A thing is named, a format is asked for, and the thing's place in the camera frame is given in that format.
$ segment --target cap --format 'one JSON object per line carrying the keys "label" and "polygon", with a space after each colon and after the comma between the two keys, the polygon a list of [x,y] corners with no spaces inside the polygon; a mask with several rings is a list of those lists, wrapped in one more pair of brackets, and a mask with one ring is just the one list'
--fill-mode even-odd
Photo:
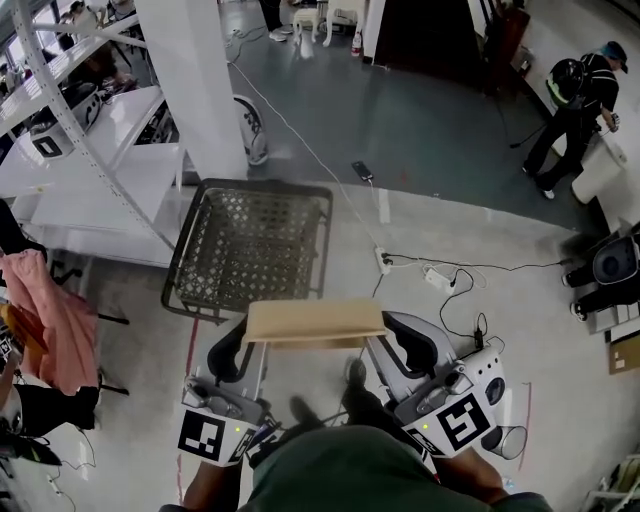
{"label": "cap", "polygon": [[627,54],[622,49],[622,46],[620,46],[620,43],[617,43],[616,41],[609,41],[602,47],[602,54],[610,59],[619,60],[622,71],[625,73],[629,72],[629,68],[627,67]]}

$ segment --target black pants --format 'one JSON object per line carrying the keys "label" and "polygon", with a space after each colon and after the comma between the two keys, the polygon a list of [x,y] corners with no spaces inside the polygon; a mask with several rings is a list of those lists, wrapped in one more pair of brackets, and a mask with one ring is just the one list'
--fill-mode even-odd
{"label": "black pants", "polygon": [[[595,117],[580,112],[559,109],[540,135],[524,163],[527,172],[543,190],[552,190],[564,176],[582,171],[582,157],[593,135]],[[562,135],[567,135],[567,150],[560,161],[551,169],[540,174],[540,169],[553,143]]]}
{"label": "black pants", "polygon": [[[419,453],[422,451],[422,448],[417,445],[413,438],[395,422],[391,413],[385,410],[378,397],[370,391],[360,387],[347,387],[342,397],[342,405],[349,415],[349,425],[368,425],[379,428],[401,443],[406,443],[412,448],[415,448]],[[292,439],[323,427],[324,423],[318,420],[315,422],[300,423],[290,428],[277,442],[270,443],[266,446],[263,445],[260,452],[251,457],[251,467],[256,468],[269,455]]]}
{"label": "black pants", "polygon": [[[567,275],[571,288],[577,288],[595,282],[593,264],[588,263]],[[618,304],[634,304],[640,300],[640,274],[620,283],[600,286],[593,293],[578,300],[583,313],[594,313]]]}
{"label": "black pants", "polygon": [[40,386],[16,384],[16,389],[22,402],[22,436],[41,437],[63,423],[71,423],[83,430],[94,427],[97,388],[80,388],[73,396]]}
{"label": "black pants", "polygon": [[280,0],[260,0],[260,7],[269,32],[273,32],[282,26],[280,21]]}

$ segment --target gray floor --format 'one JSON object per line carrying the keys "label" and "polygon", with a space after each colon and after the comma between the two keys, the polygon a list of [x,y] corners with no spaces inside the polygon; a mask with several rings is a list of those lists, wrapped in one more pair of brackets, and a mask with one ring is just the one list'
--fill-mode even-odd
{"label": "gray floor", "polygon": [[[390,224],[383,225],[369,190],[345,188],[372,236],[392,253],[506,266],[544,264],[557,261],[557,247],[572,236],[504,212],[404,192],[389,193]],[[370,296],[380,275],[372,242],[338,188],[331,189],[335,202],[325,297]],[[590,336],[569,313],[573,291],[560,283],[562,268],[483,269],[486,284],[477,271],[471,272],[478,287],[452,300],[443,316],[451,329],[470,333],[478,314],[486,314],[489,335],[505,342],[501,358],[514,392],[513,423],[529,424],[524,459],[507,462],[481,453],[513,480],[515,490],[540,492],[557,512],[575,512],[587,491],[638,442],[638,372],[608,374],[603,336]],[[96,260],[86,275],[90,303],[131,320],[129,326],[101,321],[98,331],[100,364],[131,396],[103,394],[97,409],[102,430],[87,434],[97,467],[74,471],[65,464],[56,484],[81,512],[155,512],[164,503],[178,502],[198,464],[188,454],[178,458],[176,449],[193,319],[162,308],[162,269]],[[419,266],[393,269],[376,299],[383,309],[442,326],[438,311],[446,295],[424,282]],[[214,329],[201,321],[196,347],[211,344]],[[459,354],[472,349],[469,340],[450,339]],[[285,426],[293,424],[288,407],[293,394],[305,397],[320,417],[335,414],[344,391],[344,363],[353,353],[272,351],[263,398],[276,418]],[[384,396],[370,359],[365,356],[364,361],[367,388]],[[74,466],[92,461],[91,447],[69,425],[47,439]],[[47,475],[56,477],[57,469],[25,461],[13,467],[31,510],[73,509],[47,483]],[[244,500],[250,492],[251,472],[243,470]]]}
{"label": "gray floor", "polygon": [[[281,19],[290,22],[292,11],[282,4]],[[223,4],[221,17],[226,34],[264,25],[255,1]],[[351,163],[363,160],[381,188],[597,232],[587,209],[571,196],[570,179],[563,180],[556,200],[550,202],[522,173],[521,163],[533,140],[509,149],[510,142],[543,123],[529,99],[503,98],[503,123],[495,101],[477,91],[365,65],[350,56],[350,38],[336,36],[331,47],[323,48],[320,42],[312,45],[309,36],[307,32],[301,47],[267,37],[247,42],[236,64],[342,181],[358,183]],[[235,40],[228,49],[230,60],[238,55],[239,44]],[[237,70],[230,67],[230,74],[234,92],[256,98]],[[273,157],[253,169],[253,176],[330,180],[282,121],[256,100]],[[547,168],[554,158],[549,157]]]}

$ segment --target person's arm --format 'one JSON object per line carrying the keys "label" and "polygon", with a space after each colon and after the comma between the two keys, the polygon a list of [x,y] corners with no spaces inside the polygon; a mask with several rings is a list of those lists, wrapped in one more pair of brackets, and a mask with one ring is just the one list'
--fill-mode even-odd
{"label": "person's arm", "polygon": [[13,373],[16,371],[17,367],[18,358],[13,354],[13,352],[11,352],[9,353],[4,371],[2,372],[2,375],[0,375],[0,409],[4,409],[4,406],[9,399],[9,393],[11,393],[11,388],[13,387]]}
{"label": "person's arm", "polygon": [[604,122],[607,123],[607,127],[609,128],[609,130],[611,130],[612,132],[617,132],[618,124],[613,118],[613,113],[604,107],[600,109],[600,112],[602,113],[602,119],[604,119]]}
{"label": "person's arm", "polygon": [[502,478],[495,468],[469,448],[451,459],[433,459],[445,487],[492,505],[506,498]]}
{"label": "person's arm", "polygon": [[618,99],[618,91],[620,90],[618,84],[616,82],[611,82],[609,80],[600,80],[603,82],[602,89],[600,90],[601,96],[601,108],[600,113],[602,114],[602,119],[607,123],[607,127],[612,132],[618,130],[618,126],[613,117],[613,109],[616,105],[616,100]]}
{"label": "person's arm", "polygon": [[201,462],[184,495],[184,508],[199,512],[235,512],[240,499],[241,464],[221,468]]}
{"label": "person's arm", "polygon": [[104,27],[104,20],[107,17],[107,8],[99,7],[98,12],[100,13],[100,18],[98,19],[98,28]]}

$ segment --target wire basket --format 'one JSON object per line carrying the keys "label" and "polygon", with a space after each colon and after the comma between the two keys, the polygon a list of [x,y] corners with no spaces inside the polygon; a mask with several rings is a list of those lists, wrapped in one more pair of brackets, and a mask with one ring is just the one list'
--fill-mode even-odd
{"label": "wire basket", "polygon": [[220,320],[259,300],[322,296],[333,196],[276,181],[204,180],[169,267],[162,304]]}

